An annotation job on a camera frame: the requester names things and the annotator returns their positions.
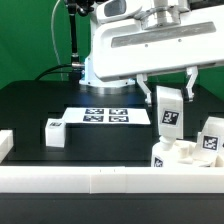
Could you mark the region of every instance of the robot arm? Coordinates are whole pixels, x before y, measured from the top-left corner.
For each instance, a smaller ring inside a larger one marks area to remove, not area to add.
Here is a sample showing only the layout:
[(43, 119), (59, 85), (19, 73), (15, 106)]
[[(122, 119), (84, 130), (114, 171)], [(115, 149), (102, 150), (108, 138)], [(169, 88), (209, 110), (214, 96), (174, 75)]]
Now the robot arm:
[[(103, 81), (137, 76), (150, 104), (146, 75), (186, 71), (184, 99), (192, 101), (198, 70), (224, 64), (224, 3), (206, 2), (110, 0), (99, 5), (100, 26), (93, 41), (96, 76)], [(109, 13), (112, 5), (116, 7)]]

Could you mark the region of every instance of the white cube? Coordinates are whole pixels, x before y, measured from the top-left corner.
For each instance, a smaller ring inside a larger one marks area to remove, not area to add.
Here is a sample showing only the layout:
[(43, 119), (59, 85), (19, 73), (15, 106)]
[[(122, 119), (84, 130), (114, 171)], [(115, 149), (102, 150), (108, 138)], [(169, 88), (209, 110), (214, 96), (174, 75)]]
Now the white cube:
[(65, 121), (63, 119), (51, 119), (45, 127), (46, 146), (61, 147), (65, 145)]

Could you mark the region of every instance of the small white block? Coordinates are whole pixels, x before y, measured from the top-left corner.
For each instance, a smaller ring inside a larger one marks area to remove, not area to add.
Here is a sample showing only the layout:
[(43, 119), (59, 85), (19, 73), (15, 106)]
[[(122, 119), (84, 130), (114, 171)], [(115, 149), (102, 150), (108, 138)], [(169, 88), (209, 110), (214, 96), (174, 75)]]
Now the small white block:
[(46, 146), (61, 147), (65, 145), (65, 121), (63, 119), (51, 119), (45, 127)]
[(159, 135), (183, 139), (183, 97), (178, 89), (157, 86)]
[(13, 147), (13, 132), (12, 130), (0, 131), (0, 163)]

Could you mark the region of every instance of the black table surface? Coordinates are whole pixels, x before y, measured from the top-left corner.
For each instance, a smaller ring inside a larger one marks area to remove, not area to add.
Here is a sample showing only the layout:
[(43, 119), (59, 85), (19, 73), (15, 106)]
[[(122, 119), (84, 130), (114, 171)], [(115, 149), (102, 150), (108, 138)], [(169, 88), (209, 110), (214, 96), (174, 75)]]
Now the black table surface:
[[(194, 92), (184, 106), (184, 135), (192, 141), (208, 116), (224, 118), (223, 101), (197, 85)], [(159, 136), (156, 103), (148, 108), (144, 101), (139, 88), (100, 96), (69, 82), (13, 82), (0, 90), (0, 129), (13, 129), (15, 141), (1, 166), (149, 166)], [(47, 119), (62, 117), (67, 107), (145, 108), (152, 124), (67, 125), (65, 148), (46, 147)], [(224, 195), (0, 194), (0, 208), (0, 223), (210, 224), (223, 223)]]

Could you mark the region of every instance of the white border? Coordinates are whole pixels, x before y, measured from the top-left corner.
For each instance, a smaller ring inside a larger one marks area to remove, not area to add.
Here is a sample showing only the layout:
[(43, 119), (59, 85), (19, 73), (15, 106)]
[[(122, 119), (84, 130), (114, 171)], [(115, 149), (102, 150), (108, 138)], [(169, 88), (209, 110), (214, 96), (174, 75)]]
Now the white border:
[(224, 169), (2, 166), (0, 193), (224, 193)]

